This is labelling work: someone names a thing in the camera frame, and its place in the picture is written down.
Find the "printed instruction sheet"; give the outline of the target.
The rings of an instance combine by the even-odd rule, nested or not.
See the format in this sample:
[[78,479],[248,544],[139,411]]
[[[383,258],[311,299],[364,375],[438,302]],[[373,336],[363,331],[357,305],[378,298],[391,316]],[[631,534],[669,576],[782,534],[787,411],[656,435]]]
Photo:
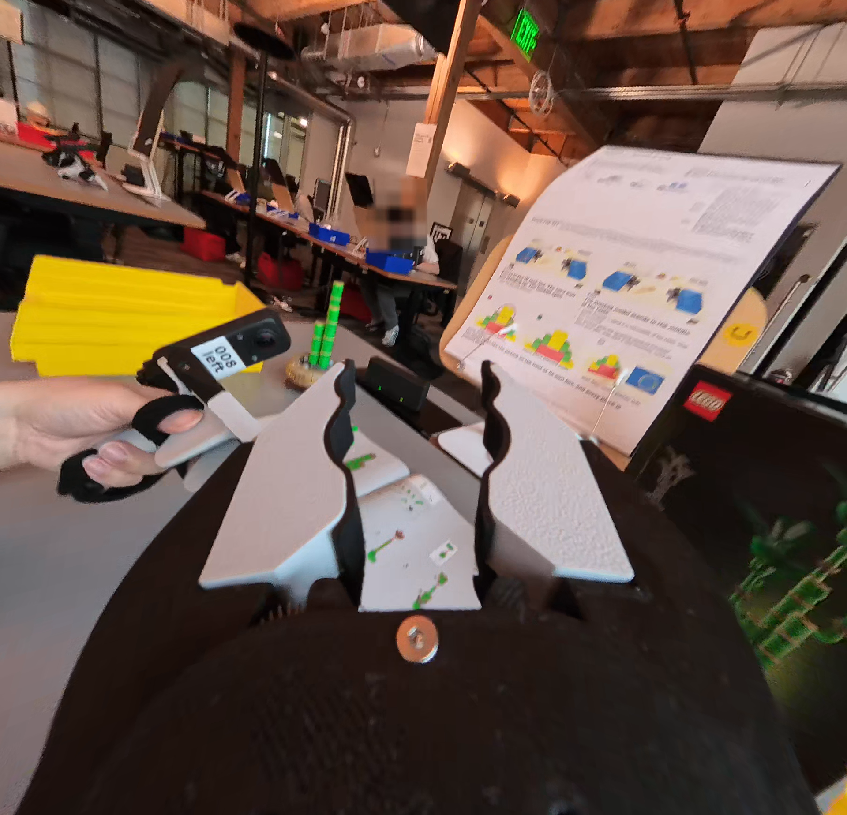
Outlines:
[[439,345],[502,367],[629,457],[750,283],[841,169],[607,145],[492,250]]

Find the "black lego set box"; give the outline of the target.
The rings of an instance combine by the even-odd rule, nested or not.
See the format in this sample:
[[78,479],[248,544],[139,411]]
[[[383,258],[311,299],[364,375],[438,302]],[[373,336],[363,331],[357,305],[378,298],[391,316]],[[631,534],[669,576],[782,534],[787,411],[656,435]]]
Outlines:
[[845,776],[845,402],[695,365],[629,473],[703,557],[811,790]]

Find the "wooden display board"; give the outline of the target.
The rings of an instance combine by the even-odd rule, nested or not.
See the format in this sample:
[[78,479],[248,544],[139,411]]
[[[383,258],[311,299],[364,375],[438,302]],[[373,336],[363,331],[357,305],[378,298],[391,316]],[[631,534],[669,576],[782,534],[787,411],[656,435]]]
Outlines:
[[[446,352],[446,346],[469,317],[473,303],[480,297],[488,281],[492,279],[495,269],[500,264],[512,239],[513,235],[505,236],[485,256],[478,275],[469,284],[468,291],[457,305],[450,322],[447,324],[439,340],[438,351],[441,364],[451,373],[462,379],[466,378],[464,369],[462,368],[462,360],[449,355]],[[717,334],[714,335],[704,354],[698,358],[698,364],[726,375],[734,374],[760,339],[764,328],[767,326],[767,322],[767,307],[764,299],[755,288],[748,288],[731,310],[725,323],[723,323]],[[591,441],[597,445],[599,450],[620,471],[624,471],[628,467],[631,457],[600,441],[596,431],[599,428],[603,414],[610,407],[615,395],[625,389],[626,380],[630,376],[631,371],[632,365],[628,366],[619,363],[617,376],[613,380],[604,380],[604,390],[607,396],[603,402],[601,413],[596,418],[592,430],[580,434],[582,439]]]

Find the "person's left hand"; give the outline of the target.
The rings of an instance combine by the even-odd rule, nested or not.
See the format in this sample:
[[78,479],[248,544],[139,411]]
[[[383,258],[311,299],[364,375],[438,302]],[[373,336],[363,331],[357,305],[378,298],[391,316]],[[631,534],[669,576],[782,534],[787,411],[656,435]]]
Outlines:
[[115,438],[136,413],[169,393],[136,382],[53,377],[1,384],[1,471],[33,466],[58,472],[64,461],[95,449],[83,460],[88,477],[106,488],[133,487],[163,470],[153,452]]

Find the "silver air duct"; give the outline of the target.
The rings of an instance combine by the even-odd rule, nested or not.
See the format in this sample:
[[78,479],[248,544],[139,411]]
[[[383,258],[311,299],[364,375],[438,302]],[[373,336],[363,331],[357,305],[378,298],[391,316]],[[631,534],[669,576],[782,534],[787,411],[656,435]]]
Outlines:
[[327,34],[304,48],[300,59],[336,71],[371,72],[428,64],[438,56],[412,26],[381,23]]

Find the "straight green lego stalk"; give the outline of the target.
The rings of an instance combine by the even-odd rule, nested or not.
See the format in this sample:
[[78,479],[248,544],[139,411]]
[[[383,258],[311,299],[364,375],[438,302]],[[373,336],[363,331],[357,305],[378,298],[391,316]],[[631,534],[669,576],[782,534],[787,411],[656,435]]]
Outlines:
[[327,370],[333,360],[334,342],[341,314],[341,300],[344,282],[334,280],[330,290],[325,320],[316,322],[312,335],[312,343],[308,358],[311,368]]

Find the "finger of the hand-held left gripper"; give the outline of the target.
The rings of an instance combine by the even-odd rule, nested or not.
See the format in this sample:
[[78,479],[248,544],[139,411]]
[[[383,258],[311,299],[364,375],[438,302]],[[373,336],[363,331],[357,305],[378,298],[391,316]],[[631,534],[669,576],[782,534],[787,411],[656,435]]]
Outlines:
[[273,413],[256,418],[226,390],[210,398],[209,411],[239,442],[255,441],[262,430],[279,415]]

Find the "wooden workbench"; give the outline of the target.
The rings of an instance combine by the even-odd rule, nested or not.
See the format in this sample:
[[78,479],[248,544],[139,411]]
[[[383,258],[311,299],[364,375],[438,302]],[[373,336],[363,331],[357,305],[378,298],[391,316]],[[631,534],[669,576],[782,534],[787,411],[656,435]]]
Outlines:
[[39,151],[15,143],[1,143],[2,199],[123,226],[206,228],[203,218],[169,199],[150,200],[126,191],[110,176],[103,179],[106,189],[75,179],[63,179],[42,160]]

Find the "tan round lego base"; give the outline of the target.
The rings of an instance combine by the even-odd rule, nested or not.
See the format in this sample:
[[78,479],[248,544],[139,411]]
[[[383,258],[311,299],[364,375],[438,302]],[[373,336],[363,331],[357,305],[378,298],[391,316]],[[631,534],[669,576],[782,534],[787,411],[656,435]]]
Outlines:
[[319,382],[329,368],[312,364],[311,355],[302,353],[288,360],[285,366],[286,384],[299,390],[306,390]]

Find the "white lego instruction booklet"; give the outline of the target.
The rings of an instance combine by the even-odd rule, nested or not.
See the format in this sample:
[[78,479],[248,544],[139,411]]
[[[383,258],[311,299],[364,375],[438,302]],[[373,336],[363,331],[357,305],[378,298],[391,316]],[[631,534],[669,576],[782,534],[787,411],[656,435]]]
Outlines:
[[358,426],[345,465],[364,535],[361,612],[474,611],[474,527],[434,482]]

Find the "black box with green light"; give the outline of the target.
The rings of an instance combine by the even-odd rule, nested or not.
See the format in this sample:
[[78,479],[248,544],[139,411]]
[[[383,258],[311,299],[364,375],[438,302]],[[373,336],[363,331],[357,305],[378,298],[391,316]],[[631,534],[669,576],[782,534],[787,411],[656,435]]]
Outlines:
[[382,357],[371,357],[358,380],[385,405],[411,415],[419,415],[427,403],[430,383]]

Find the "wooden support post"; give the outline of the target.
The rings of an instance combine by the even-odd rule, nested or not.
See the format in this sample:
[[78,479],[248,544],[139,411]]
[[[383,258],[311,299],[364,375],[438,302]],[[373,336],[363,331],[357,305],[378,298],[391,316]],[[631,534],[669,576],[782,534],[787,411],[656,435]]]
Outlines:
[[435,180],[450,114],[457,98],[457,89],[464,72],[468,48],[480,15],[480,6],[481,0],[460,0],[448,53],[439,55],[436,62],[423,120],[425,125],[433,128],[424,175],[427,195],[430,195]]

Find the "white paper notice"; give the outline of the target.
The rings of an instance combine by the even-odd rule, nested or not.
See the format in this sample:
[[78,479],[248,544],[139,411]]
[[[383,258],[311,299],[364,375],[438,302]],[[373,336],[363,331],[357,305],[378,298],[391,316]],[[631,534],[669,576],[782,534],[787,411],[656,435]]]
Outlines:
[[436,131],[436,124],[418,122],[415,125],[406,165],[407,176],[426,177]]

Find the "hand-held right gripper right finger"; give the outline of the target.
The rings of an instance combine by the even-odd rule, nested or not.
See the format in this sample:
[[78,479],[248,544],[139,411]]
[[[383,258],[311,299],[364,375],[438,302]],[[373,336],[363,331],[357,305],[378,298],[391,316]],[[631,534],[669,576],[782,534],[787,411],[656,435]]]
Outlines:
[[559,581],[629,584],[635,572],[584,444],[529,389],[486,359],[480,367],[483,446],[478,559],[518,579],[530,598]]

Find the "green exit sign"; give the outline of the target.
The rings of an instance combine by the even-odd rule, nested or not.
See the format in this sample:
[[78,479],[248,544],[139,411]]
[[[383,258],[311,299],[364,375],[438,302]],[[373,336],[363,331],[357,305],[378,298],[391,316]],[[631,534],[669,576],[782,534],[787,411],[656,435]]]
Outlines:
[[539,37],[539,23],[527,8],[520,8],[515,17],[510,38],[526,60],[533,59]]

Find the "black pole stand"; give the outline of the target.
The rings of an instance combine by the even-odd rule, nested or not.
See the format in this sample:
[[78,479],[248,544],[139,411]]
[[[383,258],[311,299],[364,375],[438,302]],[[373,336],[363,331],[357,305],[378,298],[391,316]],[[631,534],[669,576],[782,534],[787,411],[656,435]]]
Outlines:
[[240,21],[234,26],[235,36],[239,41],[248,46],[259,55],[258,62],[258,96],[256,105],[256,117],[254,125],[253,154],[250,174],[250,185],[248,188],[249,207],[247,213],[247,241],[245,246],[245,267],[243,270],[243,283],[245,287],[253,292],[254,274],[254,244],[257,235],[258,222],[258,199],[259,178],[262,168],[263,149],[265,141],[265,102],[267,84],[269,79],[270,59],[291,60],[295,53],[291,45],[274,31],[268,31],[263,26],[251,22]]

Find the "white tablet stand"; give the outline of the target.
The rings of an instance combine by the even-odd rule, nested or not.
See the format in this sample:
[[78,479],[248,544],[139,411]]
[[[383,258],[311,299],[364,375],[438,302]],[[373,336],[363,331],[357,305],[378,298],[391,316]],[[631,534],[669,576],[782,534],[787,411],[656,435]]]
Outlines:
[[154,165],[154,154],[162,132],[163,119],[163,111],[156,111],[155,108],[146,107],[140,114],[128,148],[128,154],[136,162],[135,173],[130,171],[132,166],[126,164],[122,183],[126,191],[148,198],[157,206],[167,200]]

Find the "red plastic bin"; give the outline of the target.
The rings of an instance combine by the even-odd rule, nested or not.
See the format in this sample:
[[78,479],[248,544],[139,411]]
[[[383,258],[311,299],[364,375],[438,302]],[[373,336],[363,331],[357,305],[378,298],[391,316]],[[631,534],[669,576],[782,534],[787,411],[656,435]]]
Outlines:
[[203,262],[223,262],[227,258],[227,242],[222,236],[196,228],[183,228],[180,251]]
[[280,258],[261,252],[257,262],[257,278],[261,284],[284,292],[299,292],[304,284],[304,270],[299,259]]

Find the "black white device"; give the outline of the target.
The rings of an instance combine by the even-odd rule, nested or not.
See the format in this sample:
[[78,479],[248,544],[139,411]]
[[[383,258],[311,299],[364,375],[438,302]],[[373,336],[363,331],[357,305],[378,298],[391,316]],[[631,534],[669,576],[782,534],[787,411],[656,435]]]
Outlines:
[[62,179],[79,181],[109,191],[109,187],[96,169],[85,158],[91,144],[80,136],[79,124],[75,122],[68,132],[46,132],[44,138],[52,149],[44,152],[41,159],[51,166]]

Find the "stack of yellow plastic bins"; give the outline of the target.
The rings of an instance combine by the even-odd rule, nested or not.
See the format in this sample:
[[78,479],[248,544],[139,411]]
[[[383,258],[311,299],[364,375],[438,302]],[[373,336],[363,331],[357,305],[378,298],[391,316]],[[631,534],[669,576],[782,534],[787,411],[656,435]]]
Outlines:
[[240,283],[37,255],[9,352],[40,376],[133,376],[159,348],[264,308]]

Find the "long wooden table row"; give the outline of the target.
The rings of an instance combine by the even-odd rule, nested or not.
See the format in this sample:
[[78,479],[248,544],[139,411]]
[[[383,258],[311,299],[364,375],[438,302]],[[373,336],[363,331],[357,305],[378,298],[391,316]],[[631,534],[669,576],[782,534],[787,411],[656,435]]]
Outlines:
[[458,289],[456,283],[437,277],[429,272],[413,269],[409,274],[401,274],[394,271],[386,271],[374,265],[370,265],[367,263],[363,253],[358,253],[353,250],[353,245],[351,243],[348,243],[347,245],[339,245],[324,241],[323,239],[312,236],[307,227],[303,226],[302,223],[291,220],[290,218],[277,217],[276,215],[259,212],[256,214],[255,220],[258,220],[271,228],[291,232],[303,241],[311,243],[320,249],[334,254],[339,259],[353,265],[362,272],[372,271],[384,280],[387,279],[407,283],[408,285],[416,288],[434,288],[442,292],[456,292]]

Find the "grey metal door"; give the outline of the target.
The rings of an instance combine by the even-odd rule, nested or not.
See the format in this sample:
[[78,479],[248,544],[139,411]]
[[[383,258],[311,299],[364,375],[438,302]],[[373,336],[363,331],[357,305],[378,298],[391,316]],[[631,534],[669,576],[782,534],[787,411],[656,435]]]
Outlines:
[[496,199],[462,180],[450,223],[452,240],[461,247],[458,290],[467,290],[473,264],[484,244]]

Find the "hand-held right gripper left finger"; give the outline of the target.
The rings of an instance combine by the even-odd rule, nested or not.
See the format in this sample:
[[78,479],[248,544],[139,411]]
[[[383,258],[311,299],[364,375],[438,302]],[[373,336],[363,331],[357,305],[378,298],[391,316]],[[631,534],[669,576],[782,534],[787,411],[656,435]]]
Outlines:
[[253,442],[199,585],[267,584],[293,605],[337,579],[354,604],[364,585],[364,532],[345,455],[354,435],[356,366],[330,367]]

